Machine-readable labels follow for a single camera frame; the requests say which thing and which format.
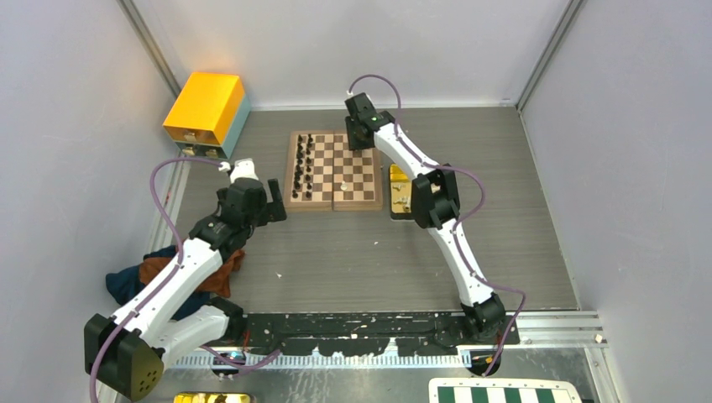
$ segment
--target wall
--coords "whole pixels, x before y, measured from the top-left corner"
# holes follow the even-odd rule
[[[524,117],[625,401],[710,401],[712,3],[587,2]]]
[[[0,65],[0,400],[86,401],[82,330],[148,245],[172,97],[115,2],[0,3]]]
[[[237,73],[256,107],[300,108],[343,107],[366,73],[410,106],[514,104],[568,0],[136,3],[179,82]],[[380,84],[359,90],[394,99]]]

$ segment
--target brown cloth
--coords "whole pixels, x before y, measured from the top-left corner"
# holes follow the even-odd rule
[[[225,298],[230,297],[230,273],[240,270],[243,259],[244,251],[238,249],[230,256],[228,261],[220,266],[220,269],[209,275],[196,288],[196,291],[210,291]],[[148,284],[171,260],[172,258],[148,258],[144,260],[139,265],[139,280],[144,284]]]

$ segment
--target wooden chessboard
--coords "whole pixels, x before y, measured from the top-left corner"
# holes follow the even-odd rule
[[[302,174],[295,181],[297,167]],[[377,149],[350,151],[346,133],[305,130],[291,134],[284,186],[288,212],[380,210],[382,184]]]

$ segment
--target folded cloth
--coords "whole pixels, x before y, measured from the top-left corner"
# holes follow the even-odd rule
[[[152,254],[146,254],[144,262],[139,265],[140,281],[148,284],[170,263],[176,253],[175,246],[169,246]],[[215,273],[209,275],[196,288],[196,291],[210,291],[224,298],[230,297],[230,273],[240,270],[244,255],[242,249],[236,250]]]
[[[106,285],[109,294],[119,305],[125,305],[132,298],[144,289],[145,285],[139,281],[139,267],[132,266],[121,270],[118,273],[110,273],[106,276]],[[210,300],[210,293],[197,291],[192,293],[183,305],[178,308],[172,319],[179,321],[200,309],[203,304]]]

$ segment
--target gray wooden tabletop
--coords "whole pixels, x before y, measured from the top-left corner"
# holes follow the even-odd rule
[[[233,159],[252,158],[262,181],[285,177],[288,135],[341,129],[345,110],[254,112]],[[406,109],[402,125],[430,157],[475,172],[487,202],[464,224],[487,278],[523,289],[526,309],[574,308],[526,137],[512,107]],[[384,178],[390,160],[383,155]],[[194,164],[177,226],[185,235],[212,212],[224,175]],[[479,200],[470,179],[458,177],[462,209]],[[231,299],[248,312],[459,310],[445,259],[426,231],[380,212],[295,212],[258,228],[245,246]],[[500,293],[508,309],[519,296]]]

